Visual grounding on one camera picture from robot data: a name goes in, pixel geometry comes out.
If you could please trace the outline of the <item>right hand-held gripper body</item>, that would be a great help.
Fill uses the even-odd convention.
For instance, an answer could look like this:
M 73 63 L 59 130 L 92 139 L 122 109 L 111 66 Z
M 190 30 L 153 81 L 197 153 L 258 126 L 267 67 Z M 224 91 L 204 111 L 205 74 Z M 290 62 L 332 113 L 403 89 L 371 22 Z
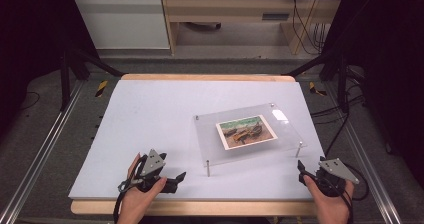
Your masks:
M 316 183 L 319 190 L 328 197 L 341 196 L 345 191 L 346 181 L 359 184 L 359 179 L 339 159 L 326 159 L 318 162 L 319 169 L 316 171 Z

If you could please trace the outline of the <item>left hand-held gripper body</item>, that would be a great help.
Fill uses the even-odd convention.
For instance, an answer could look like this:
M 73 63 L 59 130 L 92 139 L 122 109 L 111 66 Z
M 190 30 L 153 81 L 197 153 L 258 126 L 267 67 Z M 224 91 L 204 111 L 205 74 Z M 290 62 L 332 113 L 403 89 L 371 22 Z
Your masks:
M 162 160 L 159 154 L 151 149 L 148 154 L 144 154 L 138 160 L 132 184 L 146 193 L 160 180 L 160 173 L 164 166 L 165 160 Z

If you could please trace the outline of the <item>clear acrylic photo frame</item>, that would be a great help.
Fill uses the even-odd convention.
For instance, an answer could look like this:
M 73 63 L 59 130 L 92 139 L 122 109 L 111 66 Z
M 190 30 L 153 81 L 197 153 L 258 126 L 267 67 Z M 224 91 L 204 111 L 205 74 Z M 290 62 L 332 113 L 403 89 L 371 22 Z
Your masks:
M 275 103 L 195 115 L 194 125 L 206 175 L 211 167 L 262 158 L 307 146 Z

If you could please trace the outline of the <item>person's right hand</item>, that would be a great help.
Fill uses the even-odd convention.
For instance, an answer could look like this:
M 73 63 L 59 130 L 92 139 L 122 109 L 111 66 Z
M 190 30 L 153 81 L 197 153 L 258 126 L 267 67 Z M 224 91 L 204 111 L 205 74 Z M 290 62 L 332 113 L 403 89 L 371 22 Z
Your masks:
M 346 182 L 343 197 L 328 197 L 319 190 L 309 176 L 304 176 L 303 179 L 317 207 L 319 224 L 349 224 L 353 217 L 351 197 L 354 185 L 352 182 Z

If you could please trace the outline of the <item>person's left hand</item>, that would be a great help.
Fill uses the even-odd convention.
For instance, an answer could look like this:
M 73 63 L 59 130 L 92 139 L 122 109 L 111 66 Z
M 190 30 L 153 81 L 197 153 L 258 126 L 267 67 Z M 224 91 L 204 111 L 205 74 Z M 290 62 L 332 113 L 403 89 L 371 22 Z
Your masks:
M 147 192 L 141 192 L 136 187 L 129 189 L 122 200 L 117 224 L 138 224 L 165 187 L 166 181 L 167 178 L 162 177 Z

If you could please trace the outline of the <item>painting print card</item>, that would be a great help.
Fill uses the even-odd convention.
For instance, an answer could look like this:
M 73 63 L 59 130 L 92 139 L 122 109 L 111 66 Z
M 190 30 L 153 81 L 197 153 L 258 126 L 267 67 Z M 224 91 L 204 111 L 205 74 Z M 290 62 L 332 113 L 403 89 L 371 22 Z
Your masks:
M 238 149 L 278 139 L 263 115 L 217 123 L 216 129 L 225 150 Z

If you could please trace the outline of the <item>yellow clamp right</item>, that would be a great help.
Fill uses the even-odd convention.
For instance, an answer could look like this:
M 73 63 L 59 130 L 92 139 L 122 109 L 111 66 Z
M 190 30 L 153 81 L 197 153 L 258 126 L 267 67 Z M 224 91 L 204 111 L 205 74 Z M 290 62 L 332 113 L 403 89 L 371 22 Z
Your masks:
M 325 90 L 318 90 L 314 82 L 309 82 L 309 90 L 310 90 L 310 93 L 314 93 L 320 96 L 327 96 L 327 92 Z

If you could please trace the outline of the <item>yellow clamp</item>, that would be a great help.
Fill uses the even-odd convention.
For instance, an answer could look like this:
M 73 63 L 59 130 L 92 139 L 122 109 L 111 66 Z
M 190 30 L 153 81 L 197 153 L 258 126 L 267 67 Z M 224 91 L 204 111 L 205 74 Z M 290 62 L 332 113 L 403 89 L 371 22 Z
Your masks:
M 309 90 L 310 90 L 310 93 L 314 93 L 320 96 L 327 96 L 327 92 L 325 90 L 318 90 L 314 82 L 309 82 Z
M 104 92 L 104 90 L 107 86 L 107 83 L 108 83 L 107 80 L 101 81 L 101 83 L 99 84 L 98 89 L 95 93 L 95 97 L 101 97 L 102 96 L 102 94 L 103 94 L 103 92 Z

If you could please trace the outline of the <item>yellow clamp left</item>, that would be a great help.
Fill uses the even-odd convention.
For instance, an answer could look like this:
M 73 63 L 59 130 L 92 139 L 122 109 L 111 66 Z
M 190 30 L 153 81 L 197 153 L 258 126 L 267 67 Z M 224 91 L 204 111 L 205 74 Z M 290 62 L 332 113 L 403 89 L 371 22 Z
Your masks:
M 104 90 L 107 86 L 107 83 L 108 83 L 107 80 L 101 81 L 101 83 L 99 84 L 98 89 L 95 93 L 95 97 L 101 97 L 102 96 L 102 94 L 103 94 L 103 92 L 104 92 Z

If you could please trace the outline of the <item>black metal stand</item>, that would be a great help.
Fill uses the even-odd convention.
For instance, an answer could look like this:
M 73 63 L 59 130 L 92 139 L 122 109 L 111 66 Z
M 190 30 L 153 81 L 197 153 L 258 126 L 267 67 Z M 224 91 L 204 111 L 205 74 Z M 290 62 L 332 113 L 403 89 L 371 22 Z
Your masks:
M 71 101 L 70 72 L 72 72 L 78 80 L 87 80 L 90 76 L 90 72 L 86 67 L 86 63 L 91 63 L 115 77 L 122 77 L 124 75 L 124 72 L 107 65 L 101 61 L 99 57 L 90 55 L 86 51 L 80 49 L 65 51 L 60 58 L 62 110 L 64 110 Z
M 337 104 L 344 113 L 347 113 L 349 110 L 346 95 L 347 60 L 341 50 L 331 48 L 329 51 L 320 54 L 316 58 L 308 61 L 306 64 L 289 71 L 286 73 L 286 76 L 297 77 L 306 70 L 309 70 L 319 64 L 323 64 L 323 68 L 319 73 L 321 80 L 331 80 L 335 74 L 338 74 Z

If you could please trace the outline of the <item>white cabinet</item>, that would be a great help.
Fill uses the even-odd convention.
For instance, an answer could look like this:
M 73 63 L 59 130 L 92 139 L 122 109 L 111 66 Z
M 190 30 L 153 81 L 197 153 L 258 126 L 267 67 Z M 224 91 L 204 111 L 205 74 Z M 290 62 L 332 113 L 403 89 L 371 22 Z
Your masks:
M 75 0 L 97 49 L 168 49 L 162 0 Z

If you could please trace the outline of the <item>grey desk label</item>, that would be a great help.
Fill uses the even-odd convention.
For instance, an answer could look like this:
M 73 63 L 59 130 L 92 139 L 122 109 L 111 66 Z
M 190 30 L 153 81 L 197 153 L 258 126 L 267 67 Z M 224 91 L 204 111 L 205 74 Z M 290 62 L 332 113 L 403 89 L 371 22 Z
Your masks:
M 287 21 L 290 17 L 289 13 L 263 13 L 263 21 Z

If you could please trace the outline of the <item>light wooden desk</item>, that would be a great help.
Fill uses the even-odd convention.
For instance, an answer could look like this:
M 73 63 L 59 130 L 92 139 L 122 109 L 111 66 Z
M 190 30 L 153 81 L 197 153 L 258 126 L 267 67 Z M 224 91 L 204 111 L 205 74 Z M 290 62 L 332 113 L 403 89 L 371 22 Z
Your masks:
M 183 22 L 278 23 L 292 54 L 307 40 L 314 24 L 329 26 L 336 14 L 338 0 L 163 0 L 167 21 Z M 289 13 L 287 21 L 263 21 L 263 13 Z

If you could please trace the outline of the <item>aluminium floor rail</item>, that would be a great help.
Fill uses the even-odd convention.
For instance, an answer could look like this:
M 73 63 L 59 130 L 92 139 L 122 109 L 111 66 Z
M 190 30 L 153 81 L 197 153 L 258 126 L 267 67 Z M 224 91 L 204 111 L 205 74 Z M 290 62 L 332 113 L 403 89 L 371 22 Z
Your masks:
M 77 81 L 71 92 L 68 103 L 58 112 L 54 123 L 49 128 L 48 133 L 43 138 L 43 142 L 37 150 L 36 155 L 31 161 L 30 166 L 26 169 L 25 175 L 22 177 L 14 195 L 7 202 L 7 205 L 0 213 L 0 224 L 13 224 L 17 219 L 23 205 L 25 204 L 32 188 L 35 185 L 42 169 L 48 160 L 51 151 L 60 137 L 60 134 L 71 115 L 73 108 L 80 96 L 81 89 L 84 86 L 83 81 Z
M 361 169 L 361 173 L 368 181 L 370 193 L 379 209 L 385 224 L 402 224 L 401 218 L 386 190 L 377 170 L 367 155 L 358 134 L 349 120 L 346 120 L 343 130 L 353 155 Z

